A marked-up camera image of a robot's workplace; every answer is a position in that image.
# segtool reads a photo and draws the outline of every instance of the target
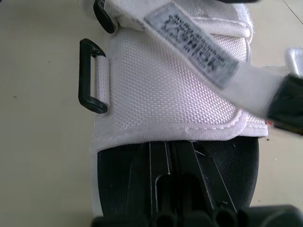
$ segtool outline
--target black plastic frame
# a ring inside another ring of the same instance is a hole
[[[88,110],[103,114],[107,112],[106,104],[90,96],[90,58],[97,56],[106,57],[103,50],[89,39],[80,41],[79,101]]]

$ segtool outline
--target black mesh fabric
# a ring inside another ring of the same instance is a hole
[[[104,216],[125,214],[131,163],[139,146],[126,145],[98,153],[98,187]]]
[[[258,177],[257,138],[236,137],[229,141],[200,141],[195,149],[205,149],[214,159],[237,210],[251,203]]]
[[[236,209],[248,207],[258,176],[258,139],[197,141],[194,146],[213,157]],[[98,187],[104,216],[125,214],[131,162],[139,147],[126,145],[98,153]]]

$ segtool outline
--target tile floor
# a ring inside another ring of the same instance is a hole
[[[282,65],[285,48],[303,46],[301,0],[250,11],[254,65]],[[0,226],[87,227],[94,114],[77,100],[79,40],[102,47],[104,31],[75,0],[3,0],[0,34]],[[303,140],[274,130],[269,139],[252,205],[303,209]]]

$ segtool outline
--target stitching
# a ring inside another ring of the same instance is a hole
[[[238,118],[237,118],[237,120],[232,124],[232,125],[230,125],[230,126],[228,126],[228,127],[224,127],[224,128],[214,128],[214,129],[208,129],[208,128],[181,128],[181,127],[179,127],[179,129],[192,129],[192,130],[200,130],[200,129],[203,129],[203,130],[219,130],[219,129],[228,129],[228,128],[230,128],[230,127],[232,127],[232,126],[234,126],[238,121],[239,121],[239,119],[240,119],[240,117],[242,116],[242,110],[240,110],[240,113],[239,113],[239,116],[238,116]]]
[[[268,127],[259,127],[259,126],[247,126],[248,128],[257,128],[257,129],[268,129]]]

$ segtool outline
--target white fabric loop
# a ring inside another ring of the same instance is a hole
[[[104,56],[95,58],[97,99],[110,106],[109,98],[109,61]]]

